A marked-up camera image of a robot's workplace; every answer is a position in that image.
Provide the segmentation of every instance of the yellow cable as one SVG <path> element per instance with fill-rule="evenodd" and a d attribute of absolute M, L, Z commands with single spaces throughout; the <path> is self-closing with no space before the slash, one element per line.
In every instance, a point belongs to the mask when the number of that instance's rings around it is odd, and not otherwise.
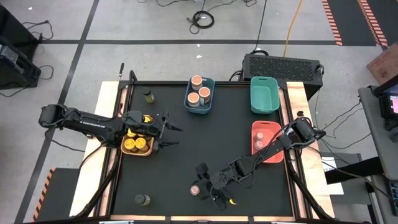
<path fill-rule="evenodd" d="M 297 14 L 299 13 L 299 10 L 300 10 L 300 7 L 301 7 L 301 3 L 303 3 L 303 0 L 300 0 L 300 2 L 298 3 L 297 9 L 296 9 L 296 13 L 294 14 L 292 23 L 290 24 L 289 31 L 288 31 L 288 33 L 287 33 L 286 44 L 285 44 L 285 50 L 284 50 L 284 57 L 285 57 L 286 50 L 287 50 L 287 43 L 289 42 L 290 31 L 292 31 L 293 23 L 294 23 L 294 20 L 296 20 Z"/>

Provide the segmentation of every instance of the cardboard box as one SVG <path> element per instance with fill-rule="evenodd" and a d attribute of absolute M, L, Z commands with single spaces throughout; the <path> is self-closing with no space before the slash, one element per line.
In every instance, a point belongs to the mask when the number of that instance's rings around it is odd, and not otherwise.
<path fill-rule="evenodd" d="M 398 42 L 366 66 L 380 85 L 398 75 Z"/>

